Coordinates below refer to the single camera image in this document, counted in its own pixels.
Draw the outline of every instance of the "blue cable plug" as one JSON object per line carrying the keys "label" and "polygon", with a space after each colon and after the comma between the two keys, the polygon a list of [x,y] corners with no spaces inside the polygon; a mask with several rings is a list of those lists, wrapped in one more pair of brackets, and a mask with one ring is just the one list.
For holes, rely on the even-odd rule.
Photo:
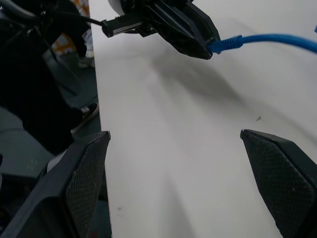
{"label": "blue cable plug", "polygon": [[297,46],[317,54],[316,42],[297,36],[283,34],[265,34],[248,37],[236,36],[223,41],[213,42],[208,46],[208,49],[211,53],[219,53],[221,51],[237,49],[242,47],[245,43],[252,42],[280,42],[292,46]]}

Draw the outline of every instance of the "textured gripper pad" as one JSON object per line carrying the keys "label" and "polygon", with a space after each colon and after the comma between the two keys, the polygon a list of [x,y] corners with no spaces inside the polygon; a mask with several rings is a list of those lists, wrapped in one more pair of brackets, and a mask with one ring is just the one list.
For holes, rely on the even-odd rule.
{"label": "textured gripper pad", "polygon": [[[316,224],[316,187],[286,155],[287,152],[279,147],[281,142],[280,144],[287,145],[284,148],[293,152],[296,144],[273,135],[257,134],[255,131],[244,130],[241,138],[259,192],[282,236],[308,237],[309,230]],[[301,159],[310,160],[306,155]]]}
{"label": "textured gripper pad", "polygon": [[86,238],[100,192],[108,138],[90,144],[66,189],[66,203],[80,238]]}

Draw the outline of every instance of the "shoe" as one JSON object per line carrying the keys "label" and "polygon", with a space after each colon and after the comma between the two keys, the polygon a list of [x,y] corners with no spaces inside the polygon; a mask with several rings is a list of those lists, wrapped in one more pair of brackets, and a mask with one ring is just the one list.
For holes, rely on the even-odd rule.
{"label": "shoe", "polygon": [[86,31],[83,35],[83,39],[85,41],[85,45],[87,47],[87,51],[86,51],[86,57],[87,58],[93,58],[95,57],[94,54],[94,45],[93,45],[93,34],[91,32],[91,29],[89,29],[88,31]]}
{"label": "shoe", "polygon": [[70,131],[72,134],[75,134],[77,131],[79,131],[79,129],[81,129],[84,125],[90,122],[96,115],[98,115],[99,104],[92,103],[89,106],[83,107],[81,111],[83,112],[83,118],[81,122]]}
{"label": "shoe", "polygon": [[79,57],[78,67],[79,68],[90,68],[90,67],[94,68],[95,67],[95,58]]}

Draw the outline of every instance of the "blue cable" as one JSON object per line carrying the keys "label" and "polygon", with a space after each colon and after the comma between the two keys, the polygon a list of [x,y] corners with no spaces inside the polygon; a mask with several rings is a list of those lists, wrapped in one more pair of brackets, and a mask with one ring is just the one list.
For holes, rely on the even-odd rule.
{"label": "blue cable", "polygon": [[317,54],[317,43],[310,41],[301,37],[292,36],[292,35],[283,35],[283,34],[266,34],[266,35],[255,35],[255,36],[236,36],[229,38],[223,41],[213,42],[208,46],[211,53],[219,53],[221,51],[237,49],[243,46],[245,43],[252,42],[280,42],[292,46],[297,46],[308,51],[314,52]]}

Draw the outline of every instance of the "white table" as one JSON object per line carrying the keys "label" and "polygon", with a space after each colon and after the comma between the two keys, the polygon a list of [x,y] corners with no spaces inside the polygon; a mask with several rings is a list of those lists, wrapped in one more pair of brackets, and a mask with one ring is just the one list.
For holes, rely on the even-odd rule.
{"label": "white table", "polygon": [[[223,39],[288,32],[317,40],[316,0],[196,4]],[[106,0],[90,0],[90,10],[98,20],[116,16]],[[108,39],[94,26],[93,37],[102,129],[112,135],[113,237],[280,238],[239,134],[274,133],[316,162],[317,57],[250,44],[205,61],[159,35]]]}

